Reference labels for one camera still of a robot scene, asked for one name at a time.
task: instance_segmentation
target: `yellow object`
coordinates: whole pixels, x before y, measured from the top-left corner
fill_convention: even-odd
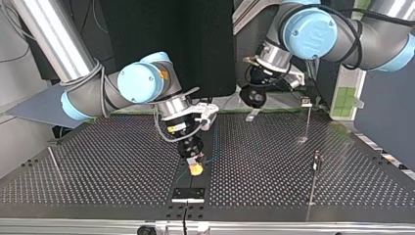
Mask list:
[[[167,130],[168,130],[168,132],[175,132],[176,131],[176,126],[168,126]]]
[[[167,71],[161,70],[160,71],[160,76],[161,76],[162,79],[168,80],[168,72]]]
[[[204,172],[204,167],[202,164],[189,164],[190,174],[193,176],[198,176]]]

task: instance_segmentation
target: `table surface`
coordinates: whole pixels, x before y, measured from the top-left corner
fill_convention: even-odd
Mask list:
[[[45,151],[0,179],[0,218],[415,223],[415,182],[341,124],[246,115],[219,115],[203,133],[211,162],[199,177],[152,116],[79,127],[53,149],[58,166]],[[315,151],[323,165],[310,206]],[[173,204],[183,187],[204,188],[205,202]]]

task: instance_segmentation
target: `metal frame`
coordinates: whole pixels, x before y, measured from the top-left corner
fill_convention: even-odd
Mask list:
[[[0,219],[0,234],[136,234],[140,226],[157,234],[183,234],[181,222],[83,219]],[[412,234],[410,224],[186,222],[189,234]]]

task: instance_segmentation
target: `small yellow item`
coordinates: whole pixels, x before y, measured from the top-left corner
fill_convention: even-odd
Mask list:
[[[204,172],[204,167],[202,164],[189,164],[190,174],[193,176],[198,176]]]

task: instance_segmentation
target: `robotic arm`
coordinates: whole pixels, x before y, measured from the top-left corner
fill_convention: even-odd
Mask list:
[[[251,85],[243,88],[241,98],[259,109],[266,101],[264,84],[284,79],[292,88],[303,85],[290,64],[293,55],[340,62],[348,69],[402,69],[414,57],[414,10],[414,0],[372,0],[362,21],[356,21],[320,0],[283,0],[256,55],[246,58],[253,66]]]
[[[161,136],[178,143],[178,153],[187,160],[192,175],[203,172],[204,144],[196,133],[209,130],[219,109],[213,104],[190,103],[188,95],[197,89],[182,91],[165,52],[147,56],[118,76],[107,77],[102,65],[88,53],[60,0],[12,2],[66,88],[61,101],[69,117],[108,117],[110,112],[134,104],[152,104]],[[159,112],[170,137],[159,127]]]

